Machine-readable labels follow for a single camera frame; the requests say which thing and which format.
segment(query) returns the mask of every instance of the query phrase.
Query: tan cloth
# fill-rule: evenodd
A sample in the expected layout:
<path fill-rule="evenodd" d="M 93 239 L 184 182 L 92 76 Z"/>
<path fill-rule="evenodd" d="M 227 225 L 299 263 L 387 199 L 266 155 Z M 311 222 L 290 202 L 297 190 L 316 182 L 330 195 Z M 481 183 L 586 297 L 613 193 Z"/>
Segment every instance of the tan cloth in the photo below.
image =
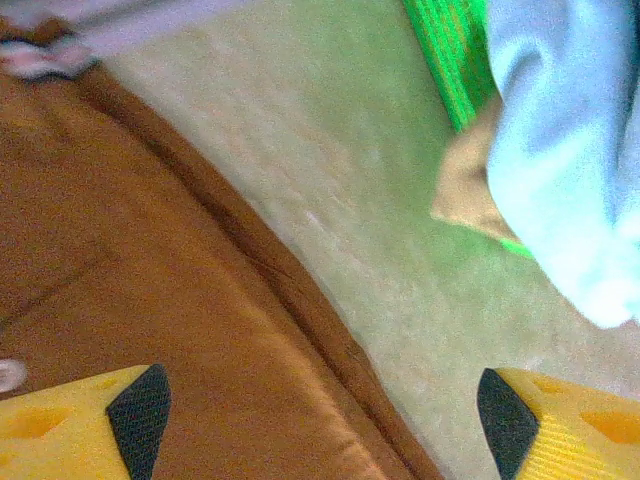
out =
<path fill-rule="evenodd" d="M 487 160 L 502 110 L 492 99 L 476 121 L 454 138 L 442 160 L 431 215 L 498 239 L 518 241 L 498 211 L 487 185 Z"/>
<path fill-rule="evenodd" d="M 0 74 L 0 94 L 0 356 L 29 368 L 14 394 L 157 362 L 157 480 L 441 478 L 298 260 L 103 67 Z"/>

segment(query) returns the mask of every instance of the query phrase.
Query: green object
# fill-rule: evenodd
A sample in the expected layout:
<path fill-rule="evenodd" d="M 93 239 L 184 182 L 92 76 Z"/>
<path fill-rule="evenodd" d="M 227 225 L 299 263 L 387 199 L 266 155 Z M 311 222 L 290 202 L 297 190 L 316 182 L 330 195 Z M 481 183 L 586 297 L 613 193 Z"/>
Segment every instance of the green object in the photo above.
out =
<path fill-rule="evenodd" d="M 485 0 L 404 0 L 422 51 L 457 132 L 496 93 L 486 36 Z M 510 252 L 533 258 L 512 240 Z"/>
<path fill-rule="evenodd" d="M 500 240 L 500 243 L 510 252 L 517 253 L 518 255 L 522 255 L 523 257 L 533 258 L 533 255 L 527 249 L 527 247 L 520 243 L 509 240 L 508 238 L 503 238 L 502 240 Z"/>

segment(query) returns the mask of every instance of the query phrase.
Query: light blue cloth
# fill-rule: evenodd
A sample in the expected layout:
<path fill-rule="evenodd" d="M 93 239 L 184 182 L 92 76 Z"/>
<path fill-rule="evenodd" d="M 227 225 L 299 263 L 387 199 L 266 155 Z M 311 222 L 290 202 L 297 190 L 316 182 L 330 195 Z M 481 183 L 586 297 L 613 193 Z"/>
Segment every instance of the light blue cloth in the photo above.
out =
<path fill-rule="evenodd" d="M 491 194 L 558 290 L 602 328 L 640 316 L 636 7 L 488 6 L 491 68 L 504 100 Z"/>

